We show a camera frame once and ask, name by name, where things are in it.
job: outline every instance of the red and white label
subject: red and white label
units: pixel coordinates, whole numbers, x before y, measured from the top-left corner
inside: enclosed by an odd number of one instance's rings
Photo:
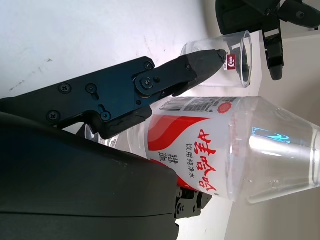
[[[224,70],[236,70],[236,55],[228,54],[224,63]]]
[[[228,199],[229,121],[236,97],[175,97],[154,109],[145,131],[147,158],[178,175],[178,185]]]

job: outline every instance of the black plastic part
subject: black plastic part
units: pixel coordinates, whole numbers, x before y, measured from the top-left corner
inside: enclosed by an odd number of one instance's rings
[[[1,240],[176,240],[168,215],[110,218],[0,213]]]
[[[162,91],[179,96],[216,74],[224,65],[226,55],[224,50],[204,50],[180,56],[139,74],[135,86],[143,96]]]
[[[223,35],[263,30],[269,32],[278,28],[279,18],[272,14],[265,16],[241,0],[216,0],[216,18]]]
[[[153,102],[141,98],[133,82],[136,75],[146,71],[145,62],[153,64],[150,58],[141,57],[66,81],[64,84],[72,88],[68,94],[60,92],[58,83],[6,98],[0,101],[0,112],[60,129],[83,122],[90,125],[94,133],[99,132],[103,139],[111,138],[144,122],[152,114],[149,105]],[[88,85],[94,85],[96,90],[88,92]],[[152,100],[156,102],[161,98],[159,93]],[[59,113],[59,121],[47,118],[51,111]],[[108,120],[101,117],[103,112],[110,115]]]
[[[320,26],[320,11],[301,0],[286,0],[277,15],[281,20],[301,27],[315,29]]]
[[[0,113],[0,239],[170,239],[170,168]]]
[[[274,81],[280,80],[283,76],[283,66],[285,65],[281,30],[279,30],[279,34],[269,37],[265,37],[265,33],[263,33],[263,40],[266,50],[266,62],[268,69],[270,70],[271,77]]]
[[[281,0],[243,0],[263,15],[269,15],[277,9]]]

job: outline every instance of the white table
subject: white table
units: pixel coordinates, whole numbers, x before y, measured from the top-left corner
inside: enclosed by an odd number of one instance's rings
[[[138,57],[148,56],[160,66],[177,58],[185,43],[207,38],[206,25],[217,25],[214,1],[2,0],[0,4],[0,98]],[[203,10],[209,13],[206,18]],[[198,87],[188,95],[257,96],[261,60],[260,51],[256,52],[249,88]],[[201,216],[177,221],[178,239],[222,240],[231,206],[214,197]]]

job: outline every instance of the clear plastic cup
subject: clear plastic cup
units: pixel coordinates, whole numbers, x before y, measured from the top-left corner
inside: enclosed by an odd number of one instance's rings
[[[189,42],[183,47],[181,55],[219,49],[227,52],[224,66],[200,86],[247,88],[251,81],[253,58],[250,32],[243,31],[217,38]]]

